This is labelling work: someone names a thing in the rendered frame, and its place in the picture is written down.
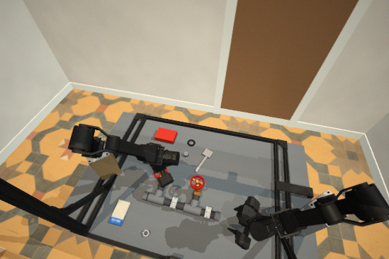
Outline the red rectangular block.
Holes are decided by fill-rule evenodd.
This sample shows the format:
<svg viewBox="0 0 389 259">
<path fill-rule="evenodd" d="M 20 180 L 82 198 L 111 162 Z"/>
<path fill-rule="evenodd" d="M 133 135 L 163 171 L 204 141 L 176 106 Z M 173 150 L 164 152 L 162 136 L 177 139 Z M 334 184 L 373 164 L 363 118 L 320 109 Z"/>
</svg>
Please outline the red rectangular block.
<svg viewBox="0 0 389 259">
<path fill-rule="evenodd" d="M 177 131 L 159 127 L 157 133 L 154 136 L 154 139 L 157 141 L 174 144 L 176 136 L 177 136 Z"/>
</svg>

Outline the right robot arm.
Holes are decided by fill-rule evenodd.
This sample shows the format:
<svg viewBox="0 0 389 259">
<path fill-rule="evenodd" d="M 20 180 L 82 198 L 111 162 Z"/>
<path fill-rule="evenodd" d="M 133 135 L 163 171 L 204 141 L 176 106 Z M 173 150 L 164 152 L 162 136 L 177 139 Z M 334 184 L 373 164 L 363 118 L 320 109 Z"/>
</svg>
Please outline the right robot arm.
<svg viewBox="0 0 389 259">
<path fill-rule="evenodd" d="M 344 191 L 347 191 L 345 199 L 337 200 Z M 314 202 L 315 208 L 305 211 L 288 208 L 271 213 L 270 217 L 264 216 L 259 221 L 256 221 L 259 212 L 248 205 L 240 205 L 237 218 L 242 226 L 249 224 L 249 232 L 256 241 L 263 241 L 273 235 L 279 238 L 291 238 L 298 236 L 301 230 L 308 226 L 318 224 L 331 226 L 344 222 L 356 226 L 368 226 L 389 220 L 389 205 L 374 183 L 361 183 L 340 190 L 337 196 L 335 194 L 327 196 L 317 198 Z M 345 214 L 355 214 L 363 222 L 345 219 L 347 218 Z M 287 234 L 284 235 L 284 231 Z"/>
</svg>

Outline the grey pipe with red valve handwheels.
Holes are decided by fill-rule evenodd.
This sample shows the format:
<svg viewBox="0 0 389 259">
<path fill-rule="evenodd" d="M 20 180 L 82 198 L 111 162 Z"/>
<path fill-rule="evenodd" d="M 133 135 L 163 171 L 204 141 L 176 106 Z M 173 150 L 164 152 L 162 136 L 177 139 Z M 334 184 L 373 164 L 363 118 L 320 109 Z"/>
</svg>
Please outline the grey pipe with red valve handwheels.
<svg viewBox="0 0 389 259">
<path fill-rule="evenodd" d="M 199 178 L 198 180 L 195 180 L 194 178 Z M 203 183 L 199 181 L 200 179 L 203 180 Z M 195 185 L 192 185 L 192 180 L 194 180 L 196 183 Z M 192 193 L 193 197 L 192 200 L 189 203 L 182 203 L 179 202 L 179 199 L 176 197 L 173 197 L 172 200 L 167 199 L 166 197 L 163 197 L 164 194 L 164 188 L 161 188 L 159 183 L 158 183 L 158 188 L 155 190 L 155 193 L 149 193 L 144 191 L 142 195 L 142 200 L 152 202 L 158 205 L 166 205 L 169 206 L 171 211 L 176 211 L 176 209 L 183 210 L 183 212 L 189 213 L 189 214 L 194 214 L 196 216 L 203 216 L 206 221 L 209 221 L 209 218 L 214 219 L 214 221 L 219 221 L 220 218 L 220 212 L 213 212 L 211 211 L 211 207 L 206 207 L 206 209 L 202 209 L 202 207 L 199 207 L 199 197 L 201 197 L 201 190 L 202 187 L 204 186 L 205 181 L 202 176 L 200 175 L 195 175 L 191 179 L 191 187 L 194 188 L 194 191 Z"/>
</svg>

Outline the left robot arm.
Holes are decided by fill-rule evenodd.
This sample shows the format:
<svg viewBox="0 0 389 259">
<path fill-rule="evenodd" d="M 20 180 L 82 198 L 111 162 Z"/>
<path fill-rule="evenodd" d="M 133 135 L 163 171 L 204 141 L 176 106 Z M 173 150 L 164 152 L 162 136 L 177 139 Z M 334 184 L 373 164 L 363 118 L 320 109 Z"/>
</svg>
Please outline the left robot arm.
<svg viewBox="0 0 389 259">
<path fill-rule="evenodd" d="M 99 130 L 107 136 L 105 149 L 105 142 L 102 141 L 101 138 L 94 137 L 95 130 Z M 90 146 L 92 151 L 95 152 L 91 151 Z M 153 164 L 154 166 L 161 166 L 164 164 L 164 169 L 166 169 L 167 166 L 178 166 L 180 158 L 180 153 L 178 151 L 164 150 L 164 146 L 161 146 L 161 144 L 150 142 L 148 144 L 141 144 L 140 146 L 139 144 L 120 139 L 118 136 L 107 134 L 100 127 L 85 124 L 74 126 L 68 149 L 72 150 L 72 153 L 81 154 L 83 157 L 90 156 L 88 158 L 93 159 L 96 159 L 97 157 L 100 158 L 102 156 L 102 154 L 100 156 L 100 153 L 103 151 L 116 154 L 117 152 L 123 152 L 121 154 L 135 155 L 137 160 L 143 161 L 143 163 Z"/>
</svg>

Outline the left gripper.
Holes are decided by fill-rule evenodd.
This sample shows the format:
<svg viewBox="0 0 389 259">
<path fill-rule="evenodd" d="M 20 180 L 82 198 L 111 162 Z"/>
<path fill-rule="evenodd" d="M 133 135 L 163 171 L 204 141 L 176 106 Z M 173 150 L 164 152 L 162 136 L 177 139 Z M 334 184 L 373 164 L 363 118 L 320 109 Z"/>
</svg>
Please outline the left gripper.
<svg viewBox="0 0 389 259">
<path fill-rule="evenodd" d="M 164 188 L 165 186 L 174 182 L 174 179 L 172 178 L 171 174 L 164 170 L 164 164 L 162 164 L 161 166 L 151 165 L 151 167 L 153 168 L 154 173 L 160 172 L 162 174 L 161 177 L 157 179 L 161 188 Z"/>
</svg>

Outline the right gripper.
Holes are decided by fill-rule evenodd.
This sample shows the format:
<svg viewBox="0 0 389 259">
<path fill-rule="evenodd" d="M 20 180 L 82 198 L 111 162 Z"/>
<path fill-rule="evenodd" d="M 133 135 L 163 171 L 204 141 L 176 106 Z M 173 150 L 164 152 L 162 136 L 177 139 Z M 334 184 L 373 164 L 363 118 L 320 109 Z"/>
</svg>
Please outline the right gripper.
<svg viewBox="0 0 389 259">
<path fill-rule="evenodd" d="M 245 201 L 245 204 L 244 205 L 248 205 L 249 207 L 251 207 L 253 210 L 255 211 L 259 211 L 259 207 L 260 207 L 260 203 L 257 201 L 257 199 L 255 197 L 248 197 L 247 200 Z M 239 207 L 236 207 L 234 208 L 235 211 L 238 211 Z M 259 221 L 261 219 L 263 219 L 264 216 L 262 216 L 261 214 L 259 214 L 259 216 L 256 217 L 256 221 Z M 249 249 L 249 246 L 250 246 L 250 243 L 251 243 L 251 239 L 249 236 L 249 226 L 245 227 L 244 228 L 244 232 L 239 232 L 238 230 L 234 230 L 234 229 L 231 229 L 231 228 L 227 228 L 228 230 L 230 230 L 232 233 L 235 233 L 235 243 L 241 247 L 242 249 Z M 239 232 L 239 233 L 238 233 Z"/>
</svg>

